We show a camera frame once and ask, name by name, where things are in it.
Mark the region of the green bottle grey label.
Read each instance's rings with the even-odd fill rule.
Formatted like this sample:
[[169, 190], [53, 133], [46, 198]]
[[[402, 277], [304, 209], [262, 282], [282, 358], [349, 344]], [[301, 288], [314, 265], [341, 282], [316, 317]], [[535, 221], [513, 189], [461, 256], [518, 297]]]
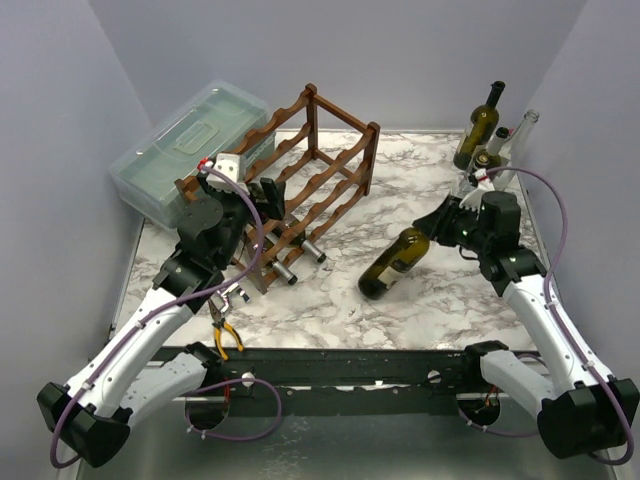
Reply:
[[[285, 227], [292, 228], [299, 223], [300, 221], [296, 217], [290, 216], [283, 224], [275, 227], [273, 232], [277, 237], [280, 237], [285, 231]], [[306, 253], [313, 256], [317, 263], [323, 263], [326, 261], [326, 254], [307, 238], [305, 230], [302, 230], [296, 237], [294, 237], [290, 244], [301, 248]]]

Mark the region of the green bottle cream label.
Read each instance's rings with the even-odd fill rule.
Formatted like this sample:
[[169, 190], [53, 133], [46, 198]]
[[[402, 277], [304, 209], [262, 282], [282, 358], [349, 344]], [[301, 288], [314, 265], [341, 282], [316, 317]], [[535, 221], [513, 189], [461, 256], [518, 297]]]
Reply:
[[365, 270], [357, 286], [370, 300], [382, 298], [428, 252], [430, 240], [420, 230], [408, 227]]

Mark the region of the clear square glass bottle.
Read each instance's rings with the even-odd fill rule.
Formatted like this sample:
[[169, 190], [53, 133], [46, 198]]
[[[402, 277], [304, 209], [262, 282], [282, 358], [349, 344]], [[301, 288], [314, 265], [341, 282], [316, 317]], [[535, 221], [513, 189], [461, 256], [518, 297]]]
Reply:
[[452, 181], [449, 194], [460, 200], [477, 188], [477, 179], [471, 172], [459, 172]]

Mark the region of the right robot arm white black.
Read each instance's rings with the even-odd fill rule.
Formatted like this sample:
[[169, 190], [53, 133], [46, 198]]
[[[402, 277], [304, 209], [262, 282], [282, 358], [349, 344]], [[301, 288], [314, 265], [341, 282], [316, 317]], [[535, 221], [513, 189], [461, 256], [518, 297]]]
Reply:
[[539, 435], [557, 458], [595, 456], [625, 446], [618, 464], [635, 450], [631, 425], [639, 390], [618, 379], [588, 347], [553, 292], [538, 256], [520, 243], [521, 209], [507, 192], [488, 192], [468, 208], [447, 196], [414, 227], [441, 246], [476, 254], [483, 277], [516, 313], [548, 370], [542, 376], [505, 347], [464, 362], [460, 379], [480, 392], [495, 385], [536, 421]]

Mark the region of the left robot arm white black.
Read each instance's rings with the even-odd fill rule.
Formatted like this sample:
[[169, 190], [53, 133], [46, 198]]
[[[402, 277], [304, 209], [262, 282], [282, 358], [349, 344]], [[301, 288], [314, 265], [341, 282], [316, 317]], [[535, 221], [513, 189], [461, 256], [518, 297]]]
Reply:
[[192, 350], [157, 370], [146, 368], [213, 294], [257, 267], [251, 260], [237, 275], [224, 275], [249, 222], [257, 227], [257, 243], [264, 243], [262, 216], [270, 206], [251, 194], [239, 171], [207, 161], [195, 179], [205, 194], [188, 206], [179, 242], [138, 310], [81, 371], [63, 384], [47, 383], [37, 395], [57, 469], [80, 460], [106, 464], [149, 415], [184, 394], [209, 395], [221, 385], [220, 368]]

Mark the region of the brown wooden wine rack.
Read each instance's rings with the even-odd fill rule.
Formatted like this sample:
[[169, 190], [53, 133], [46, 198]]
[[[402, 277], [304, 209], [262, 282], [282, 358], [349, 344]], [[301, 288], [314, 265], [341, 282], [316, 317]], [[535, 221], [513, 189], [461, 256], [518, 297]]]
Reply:
[[[263, 177], [285, 182], [286, 213], [283, 220], [270, 219], [264, 224], [262, 245], [257, 243], [257, 227], [247, 225], [229, 265], [244, 269], [257, 260], [249, 277], [265, 292], [275, 280], [284, 281], [265, 267], [273, 257], [292, 272], [293, 264], [303, 255], [315, 261], [291, 245], [291, 240], [305, 230], [317, 246], [318, 240], [369, 193], [379, 134], [377, 123], [357, 119], [319, 95], [312, 84], [305, 86], [290, 107], [276, 110], [266, 125], [248, 131], [237, 147], [224, 153], [243, 158], [245, 183]], [[175, 183], [186, 202], [178, 236], [186, 223], [188, 206], [205, 194], [195, 179], [198, 172], [197, 167], [194, 175]], [[274, 228], [290, 216], [300, 223], [285, 227], [277, 237]]]

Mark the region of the green bottle silver cap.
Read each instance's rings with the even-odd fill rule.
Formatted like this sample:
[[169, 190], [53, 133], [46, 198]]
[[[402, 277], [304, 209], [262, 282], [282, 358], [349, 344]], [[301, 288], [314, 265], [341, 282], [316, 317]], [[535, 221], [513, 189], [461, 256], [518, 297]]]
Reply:
[[286, 267], [277, 256], [265, 263], [265, 267], [275, 272], [281, 277], [288, 285], [295, 285], [298, 281], [298, 277]]

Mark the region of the green bottle white neck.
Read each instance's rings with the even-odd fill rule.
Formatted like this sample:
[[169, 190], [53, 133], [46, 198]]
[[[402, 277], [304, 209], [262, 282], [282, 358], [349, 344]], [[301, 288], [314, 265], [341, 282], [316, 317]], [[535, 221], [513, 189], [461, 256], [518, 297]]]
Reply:
[[479, 146], [467, 167], [469, 173], [479, 169], [491, 169], [502, 165], [499, 152], [509, 138], [509, 130], [499, 127], [485, 145]]

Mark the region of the tall clear glass bottle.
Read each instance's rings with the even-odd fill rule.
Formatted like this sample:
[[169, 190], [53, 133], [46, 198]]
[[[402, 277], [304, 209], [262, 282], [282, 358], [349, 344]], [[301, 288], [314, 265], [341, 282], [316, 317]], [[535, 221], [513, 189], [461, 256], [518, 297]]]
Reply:
[[[540, 113], [537, 110], [530, 109], [524, 114], [523, 120], [499, 152], [503, 166], [519, 167], [521, 165], [528, 139], [539, 118]], [[514, 170], [501, 170], [498, 172], [493, 179], [495, 189], [499, 191], [505, 190], [515, 174]]]

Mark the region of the tall dark green bottle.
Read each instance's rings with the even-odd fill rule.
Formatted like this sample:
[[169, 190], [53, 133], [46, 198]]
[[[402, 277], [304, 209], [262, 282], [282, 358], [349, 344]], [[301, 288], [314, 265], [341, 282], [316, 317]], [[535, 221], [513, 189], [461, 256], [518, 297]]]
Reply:
[[500, 117], [497, 104], [505, 87], [503, 81], [493, 82], [485, 103], [472, 111], [453, 157], [453, 164], [459, 170], [467, 169], [476, 148], [486, 144], [495, 130]]

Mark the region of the translucent green plastic storage box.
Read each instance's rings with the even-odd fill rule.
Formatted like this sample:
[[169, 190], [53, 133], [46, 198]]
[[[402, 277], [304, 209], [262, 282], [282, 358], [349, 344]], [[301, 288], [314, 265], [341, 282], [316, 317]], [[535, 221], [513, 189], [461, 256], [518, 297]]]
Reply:
[[213, 81], [111, 164], [122, 200], [148, 220], [173, 230], [184, 201], [175, 181], [197, 172], [204, 157], [237, 147], [244, 135], [266, 125], [268, 105], [224, 81]]

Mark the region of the yellow handled pliers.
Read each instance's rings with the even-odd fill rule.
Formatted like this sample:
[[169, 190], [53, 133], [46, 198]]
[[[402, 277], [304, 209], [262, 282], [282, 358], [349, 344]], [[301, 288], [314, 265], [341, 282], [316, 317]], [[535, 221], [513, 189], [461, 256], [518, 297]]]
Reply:
[[217, 350], [217, 353], [219, 354], [219, 356], [222, 358], [223, 361], [227, 361], [229, 359], [229, 355], [227, 354], [227, 352], [224, 350], [224, 346], [222, 343], [222, 335], [224, 332], [229, 333], [232, 338], [234, 339], [235, 343], [236, 343], [236, 349], [239, 352], [242, 352], [244, 350], [244, 343], [239, 335], [239, 333], [236, 331], [236, 329], [234, 327], [232, 327], [227, 321], [226, 321], [226, 310], [222, 309], [220, 310], [213, 302], [212, 299], [208, 299], [207, 300], [207, 306], [209, 309], [209, 314], [211, 316], [212, 319], [212, 326], [213, 326], [213, 337], [214, 337], [214, 345], [215, 348]]

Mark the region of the black front mounting rail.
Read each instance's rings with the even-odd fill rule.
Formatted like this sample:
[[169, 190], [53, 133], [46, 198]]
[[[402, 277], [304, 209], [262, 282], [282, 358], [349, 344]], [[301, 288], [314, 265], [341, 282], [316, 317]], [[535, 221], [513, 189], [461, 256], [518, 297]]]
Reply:
[[222, 360], [196, 342], [163, 347], [153, 358], [192, 354], [207, 369], [207, 385], [251, 373], [276, 388], [283, 415], [454, 415], [457, 395], [489, 388], [479, 371], [481, 355], [505, 347], [494, 340], [463, 350], [247, 348], [231, 349]]

